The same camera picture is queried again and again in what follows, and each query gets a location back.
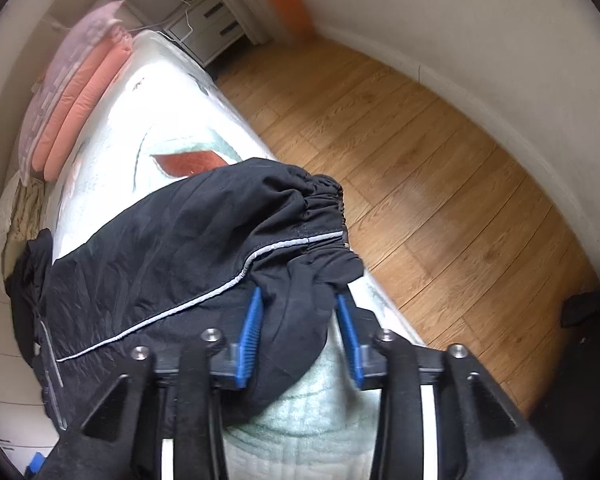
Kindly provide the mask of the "black jacket with reflective piping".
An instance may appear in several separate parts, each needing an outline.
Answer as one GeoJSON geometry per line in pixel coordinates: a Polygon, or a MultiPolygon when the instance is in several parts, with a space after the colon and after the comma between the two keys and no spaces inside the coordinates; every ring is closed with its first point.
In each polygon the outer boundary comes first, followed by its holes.
{"type": "Polygon", "coordinates": [[[5,288],[47,416],[66,429],[114,368],[143,344],[178,354],[203,330],[263,302],[253,376],[227,393],[223,420],[262,414],[321,354],[337,298],[363,275],[349,248],[342,189],[263,158],[171,183],[121,211],[61,258],[30,240],[5,288]]]}

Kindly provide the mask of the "bed with floral quilt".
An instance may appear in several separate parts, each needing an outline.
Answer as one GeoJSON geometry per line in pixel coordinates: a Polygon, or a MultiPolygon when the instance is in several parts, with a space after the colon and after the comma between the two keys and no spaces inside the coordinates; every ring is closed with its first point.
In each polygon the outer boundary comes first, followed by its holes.
{"type": "MultiPolygon", "coordinates": [[[[296,96],[280,96],[272,126],[327,139],[388,118],[385,136],[416,84],[390,67],[334,44],[298,57],[308,78],[296,96]]],[[[125,207],[172,182],[161,155],[212,152],[234,164],[270,151],[210,77],[163,36],[144,32],[87,119],[61,177],[37,203],[19,206],[11,178],[0,199],[0,283],[28,238],[49,229],[54,253],[84,243],[125,207]]],[[[330,332],[320,357],[297,385],[253,422],[227,430],[235,479],[364,479],[370,474],[379,398],[346,375],[341,339],[330,332]]]]}

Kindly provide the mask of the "salmon pink pillow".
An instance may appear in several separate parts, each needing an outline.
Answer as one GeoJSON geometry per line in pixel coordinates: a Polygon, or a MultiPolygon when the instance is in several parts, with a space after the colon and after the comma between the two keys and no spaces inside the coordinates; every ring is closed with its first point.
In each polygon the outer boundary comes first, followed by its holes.
{"type": "Polygon", "coordinates": [[[62,89],[35,143],[31,167],[46,182],[58,179],[88,116],[132,53],[132,36],[114,25],[62,89]]]}

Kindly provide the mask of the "white bedside drawer cabinet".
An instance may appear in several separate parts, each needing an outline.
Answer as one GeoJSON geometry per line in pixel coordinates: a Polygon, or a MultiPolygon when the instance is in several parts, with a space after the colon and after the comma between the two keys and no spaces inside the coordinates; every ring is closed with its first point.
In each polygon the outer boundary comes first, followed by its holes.
{"type": "Polygon", "coordinates": [[[202,67],[245,36],[242,25],[223,0],[183,0],[163,30],[202,67]]]}

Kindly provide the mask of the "pink patterned pillow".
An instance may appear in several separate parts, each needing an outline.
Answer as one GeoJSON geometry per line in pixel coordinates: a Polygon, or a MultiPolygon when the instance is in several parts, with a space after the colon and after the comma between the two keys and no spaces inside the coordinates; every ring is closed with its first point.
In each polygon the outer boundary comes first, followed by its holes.
{"type": "Polygon", "coordinates": [[[28,185],[34,165],[44,164],[61,124],[106,54],[122,40],[116,13],[123,6],[113,1],[87,14],[74,26],[46,68],[29,103],[20,128],[19,175],[28,185]]]}

